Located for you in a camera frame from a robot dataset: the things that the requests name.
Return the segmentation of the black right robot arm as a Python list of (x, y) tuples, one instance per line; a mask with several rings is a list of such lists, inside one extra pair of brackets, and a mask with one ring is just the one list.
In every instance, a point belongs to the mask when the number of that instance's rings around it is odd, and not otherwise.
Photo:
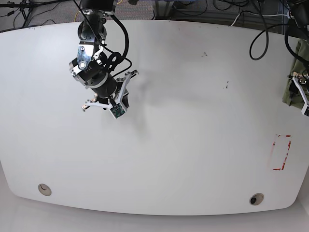
[[(77, 57), (70, 63), (70, 73), (86, 89), (94, 92), (94, 97), (82, 106), (86, 111), (91, 106), (108, 110), (114, 118), (125, 114), (129, 108), (127, 85), (138, 75), (137, 70), (121, 71), (123, 77), (113, 74), (115, 68), (128, 60), (129, 35), (122, 22), (115, 16), (115, 0), (82, 0), (77, 4), (84, 20), (78, 27), (80, 39)], [(107, 31), (104, 27), (110, 17), (122, 30), (125, 38), (123, 53), (107, 48)]]

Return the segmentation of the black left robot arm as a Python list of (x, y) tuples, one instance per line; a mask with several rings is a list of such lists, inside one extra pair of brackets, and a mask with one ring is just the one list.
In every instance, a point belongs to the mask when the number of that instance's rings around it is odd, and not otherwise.
[(269, 46), (269, 30), (275, 27), (285, 27), (284, 43), (294, 60), (288, 74), (282, 101), (288, 106), (307, 110), (309, 108), (309, 2), (307, 0), (288, 0), (287, 4), (288, 23), (268, 26), (265, 20), (266, 16), (252, 2), (252, 6), (256, 9), (264, 26), (264, 30), (258, 36), (266, 34), (266, 45), (259, 57), (253, 57), (252, 48), (257, 40), (254, 38), (249, 48), (249, 56), (252, 60), (263, 58)]

